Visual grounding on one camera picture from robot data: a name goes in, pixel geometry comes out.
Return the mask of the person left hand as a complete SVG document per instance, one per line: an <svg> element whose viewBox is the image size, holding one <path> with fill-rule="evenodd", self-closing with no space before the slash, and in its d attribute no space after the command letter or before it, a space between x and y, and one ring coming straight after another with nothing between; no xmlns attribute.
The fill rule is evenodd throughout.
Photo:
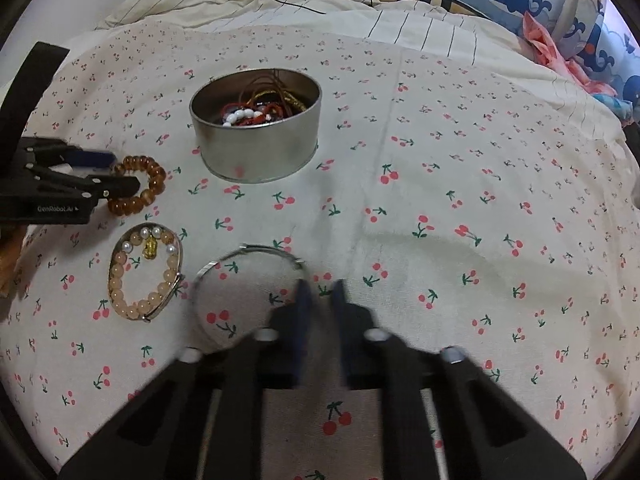
<svg viewBox="0 0 640 480"><path fill-rule="evenodd" d="M28 226L10 226L1 229L0 292L2 299L9 295L10 283L22 252L27 230Z"/></svg>

